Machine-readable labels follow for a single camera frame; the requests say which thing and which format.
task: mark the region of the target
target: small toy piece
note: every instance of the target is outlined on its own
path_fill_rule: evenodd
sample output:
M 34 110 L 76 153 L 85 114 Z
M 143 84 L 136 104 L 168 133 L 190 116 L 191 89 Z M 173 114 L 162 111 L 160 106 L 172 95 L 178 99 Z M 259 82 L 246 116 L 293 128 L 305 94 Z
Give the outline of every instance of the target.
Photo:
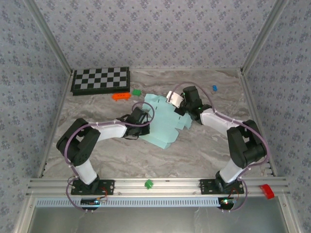
M 74 96 L 130 92 L 129 67 L 77 69 L 72 75 Z
M 261 185 L 260 188 L 268 200 L 274 198 L 274 193 L 268 184 Z
M 116 93 L 113 94 L 111 98 L 113 98 L 115 101 L 118 100 L 128 100 L 129 98 L 131 98 L 131 94 L 126 92 L 126 93 Z
M 141 90 L 134 89 L 133 92 L 132 92 L 132 94 L 133 94 L 134 96 L 140 96 L 140 95 L 141 95 Z
M 147 189 L 151 189 L 152 186 L 154 186 L 154 183 L 151 180 L 147 180 L 146 183 L 145 183 L 145 187 Z

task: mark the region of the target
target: green toy block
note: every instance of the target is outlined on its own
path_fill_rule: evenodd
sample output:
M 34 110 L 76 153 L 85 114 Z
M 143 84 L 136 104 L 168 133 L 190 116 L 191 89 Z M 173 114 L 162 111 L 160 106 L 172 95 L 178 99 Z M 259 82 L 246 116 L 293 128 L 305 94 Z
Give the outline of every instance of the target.
M 150 189 L 150 188 L 152 188 L 152 186 L 154 186 L 154 183 L 151 180 L 147 180 L 145 183 L 145 187 L 147 189 Z
M 132 94 L 133 94 L 133 96 L 140 96 L 141 95 L 141 90 L 134 89 Z

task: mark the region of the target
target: cable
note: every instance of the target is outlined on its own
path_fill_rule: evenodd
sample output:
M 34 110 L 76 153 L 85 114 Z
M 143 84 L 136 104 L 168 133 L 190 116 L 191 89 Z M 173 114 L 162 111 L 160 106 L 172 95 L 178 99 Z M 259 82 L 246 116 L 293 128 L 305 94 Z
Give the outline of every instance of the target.
M 87 125 L 84 125 L 84 126 L 81 126 L 79 129 L 77 129 L 71 136 L 70 138 L 68 139 L 68 142 L 65 146 L 65 151 L 64 151 L 64 158 L 65 158 L 65 162 L 69 165 L 69 167 L 71 167 L 72 171 L 74 172 L 74 174 L 76 176 L 79 176 L 78 172 L 76 171 L 76 169 L 74 168 L 74 166 L 72 165 L 72 163 L 69 161 L 68 159 L 68 148 L 69 148 L 69 145 L 71 143 L 71 141 L 73 140 L 73 138 L 78 134 L 78 132 L 80 132 L 82 129 L 84 128 L 87 128 L 89 126 L 105 126 L 105 125 L 114 125 L 114 124 L 120 124 L 120 125 L 128 125 L 128 126 L 134 126 L 134 127 L 144 127 L 146 125 L 149 125 L 154 117 L 155 117 L 155 110 L 153 108 L 153 106 L 147 102 L 137 102 L 135 103 L 133 106 L 132 106 L 132 110 L 134 109 L 134 107 L 138 104 L 147 104 L 151 107 L 152 111 L 153 111 L 153 114 L 152 114 L 152 117 L 151 119 L 144 123 L 144 124 L 141 124 L 141 125 L 136 125 L 136 124 L 130 124 L 130 123 L 127 123 L 127 122 L 121 122 L 121 121 L 118 121 L 117 123 L 115 121 L 110 121 L 110 122 L 102 122 L 102 123 L 90 123 L 90 124 L 87 124 Z
M 69 180 L 71 179 L 71 178 L 75 178 L 75 176 L 70 176 L 69 178 L 68 178 L 68 180 L 67 180 L 67 183 L 69 184 Z
M 74 179 L 72 179 L 71 181 L 68 182 L 67 187 L 66 187 L 66 196 L 67 196 L 68 200 L 70 201 L 70 203 L 71 203 L 76 209 L 78 209 L 78 210 L 80 210 L 80 211 L 83 211 L 83 212 L 90 212 L 90 210 L 84 210 L 84 209 L 82 209 L 80 206 L 76 205 L 76 204 L 73 202 L 73 200 L 71 199 L 71 197 L 69 196 L 69 192 L 68 192 L 69 186 L 70 186 L 70 185 L 72 186 L 72 183 L 73 183 L 74 181 L 78 180 L 78 179 L 79 179 L 79 178 L 74 178 Z
M 238 192 L 238 190 L 237 190 L 235 187 L 232 187 L 231 193 L 229 194 L 229 196 L 227 197 L 227 199 L 228 199 L 229 197 L 231 197 L 231 195 L 233 194 L 233 190 L 235 190 L 235 191 L 237 192 L 237 194 L 238 194 L 238 198 L 237 198 L 237 201 L 238 201 L 238 199 L 239 199 L 239 192 Z
M 236 211 L 236 210 L 241 209 L 241 208 L 245 205 L 246 200 L 247 200 L 247 196 L 248 196 L 248 190 L 247 190 L 246 182 L 245 182 L 244 180 L 240 179 L 240 178 L 238 178 L 237 180 L 238 180 L 238 181 L 241 181 L 241 182 L 243 183 L 244 187 L 245 187 L 245 198 L 244 198 L 242 204 L 241 204 L 239 207 L 237 207 L 237 208 L 235 208 L 235 209 L 233 209 L 233 210 L 230 210 L 230 211 Z
M 248 195 L 248 193 L 247 193 L 247 185 L 246 185 L 245 181 L 241 179 L 241 175 L 243 175 L 246 171 L 250 170 L 251 167 L 260 166 L 260 165 L 262 165 L 262 164 L 265 164 L 265 163 L 270 159 L 270 157 L 271 157 L 271 152 L 270 152 L 270 149 L 269 149 L 269 145 L 268 145 L 268 143 L 266 142 L 266 140 L 265 140 L 257 131 L 255 131 L 254 129 L 250 128 L 249 126 L 247 126 L 247 125 L 245 125 L 245 124 L 243 124 L 243 123 L 241 123 L 241 122 L 236 121 L 236 120 L 233 119 L 233 118 L 230 118 L 230 117 L 228 117 L 228 116 L 225 116 L 225 115 L 222 115 L 222 114 L 218 113 L 218 112 L 216 111 L 216 109 L 215 109 L 215 107 L 214 107 L 214 104 L 213 104 L 213 101 L 212 101 L 212 99 L 210 98 L 210 96 L 208 95 L 208 93 L 203 89 L 203 87 L 201 87 L 200 85 L 198 85 L 198 84 L 196 84 L 196 83 L 194 83 L 194 82 L 183 82 L 183 83 L 178 84 L 178 85 L 173 89 L 173 91 L 171 92 L 171 95 L 170 95 L 170 97 L 169 97 L 169 99 L 168 99 L 168 102 L 170 102 L 171 97 L 172 97 L 173 93 L 175 92 L 175 90 L 176 90 L 178 87 L 180 87 L 181 85 L 186 84 L 186 83 L 195 85 L 195 86 L 197 86 L 199 89 L 201 89 L 201 90 L 203 91 L 203 93 L 204 93 L 204 94 L 206 95 L 206 97 L 208 98 L 208 100 L 209 100 L 209 102 L 210 102 L 210 105 L 211 105 L 211 107 L 212 107 L 212 110 L 213 110 L 213 112 L 214 112 L 215 115 L 217 115 L 217 116 L 220 117 L 221 119 L 224 119 L 224 120 L 229 121 L 229 122 L 233 122 L 233 123 L 235 123 L 235 124 L 237 124 L 237 125 L 240 125 L 240 126 L 246 128 L 247 130 L 249 130 L 250 132 L 252 132 L 254 135 L 256 135 L 256 136 L 261 140 L 261 142 L 263 143 L 264 147 L 266 148 L 267 156 L 266 156 L 266 158 L 265 158 L 262 162 L 255 163 L 255 164 L 250 164 L 249 166 L 247 166 L 247 167 L 238 175 L 237 180 L 238 180 L 238 181 L 241 181 L 241 182 L 244 184 L 244 186 L 245 186 L 245 199 L 244 199 L 244 201 L 242 202 L 242 204 L 241 204 L 238 208 L 233 209 L 233 210 L 231 210 L 231 211 L 239 210 L 239 209 L 241 209 L 241 208 L 245 205 L 246 200 L 247 200 L 247 195 Z
M 101 187 L 100 189 L 105 191 L 105 196 L 103 196 L 103 197 L 101 197 L 99 199 L 102 200 L 102 198 L 106 198 L 106 200 L 104 200 L 104 201 L 108 201 L 108 191 L 107 191 L 107 189 L 105 187 Z

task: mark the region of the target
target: light blue cloth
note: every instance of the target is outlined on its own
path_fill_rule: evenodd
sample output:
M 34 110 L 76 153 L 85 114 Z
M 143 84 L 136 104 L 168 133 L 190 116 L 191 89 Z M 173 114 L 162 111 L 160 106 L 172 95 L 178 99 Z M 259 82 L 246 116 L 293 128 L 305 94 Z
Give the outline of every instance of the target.
M 154 94 L 147 94 L 145 102 L 152 105 L 155 110 L 155 118 L 150 124 L 150 133 L 148 135 L 140 136 L 141 139 L 146 140 L 163 149 L 168 148 L 171 143 L 176 141 L 178 137 L 178 130 L 190 128 L 192 120 L 189 114 L 181 116 L 174 112 L 175 107 L 166 102 L 163 96 Z M 151 107 L 147 104 L 142 106 L 144 110 L 149 110 L 152 114 Z

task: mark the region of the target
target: orange toy block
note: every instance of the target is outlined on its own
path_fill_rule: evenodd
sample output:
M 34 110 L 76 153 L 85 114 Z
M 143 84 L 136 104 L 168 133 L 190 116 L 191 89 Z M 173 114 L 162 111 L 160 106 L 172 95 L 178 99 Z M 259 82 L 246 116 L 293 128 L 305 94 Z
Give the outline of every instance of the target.
M 129 98 L 131 98 L 131 94 L 126 92 L 126 93 L 116 93 L 113 94 L 111 98 L 113 98 L 115 101 L 118 100 L 128 100 Z

